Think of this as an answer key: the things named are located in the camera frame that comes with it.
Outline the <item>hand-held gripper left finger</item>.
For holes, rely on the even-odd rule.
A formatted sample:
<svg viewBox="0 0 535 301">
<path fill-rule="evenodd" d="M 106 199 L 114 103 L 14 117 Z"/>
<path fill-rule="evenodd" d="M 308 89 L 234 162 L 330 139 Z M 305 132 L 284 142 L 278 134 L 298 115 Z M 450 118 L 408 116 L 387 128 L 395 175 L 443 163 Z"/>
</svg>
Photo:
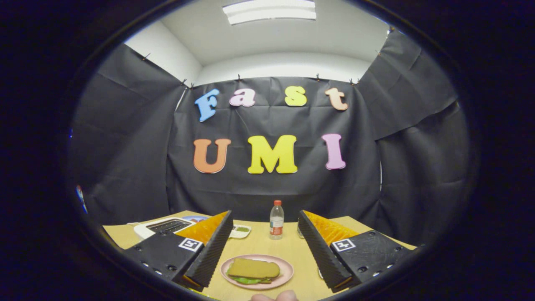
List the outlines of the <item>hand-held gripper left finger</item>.
<svg viewBox="0 0 535 301">
<path fill-rule="evenodd" d="M 233 226 L 228 210 L 176 233 L 158 232 L 123 253 L 161 278 L 202 291 L 211 282 Z"/>
</svg>

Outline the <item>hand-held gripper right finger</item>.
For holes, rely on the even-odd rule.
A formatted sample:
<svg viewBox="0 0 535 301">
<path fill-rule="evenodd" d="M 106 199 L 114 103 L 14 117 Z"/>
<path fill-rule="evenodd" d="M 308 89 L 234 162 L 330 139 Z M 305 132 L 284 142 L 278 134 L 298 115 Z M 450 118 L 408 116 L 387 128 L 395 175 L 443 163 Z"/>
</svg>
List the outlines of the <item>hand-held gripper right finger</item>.
<svg viewBox="0 0 535 301">
<path fill-rule="evenodd" d="M 379 231 L 357 232 L 307 210 L 300 211 L 298 228 L 333 293 L 377 278 L 416 251 Z"/>
</svg>

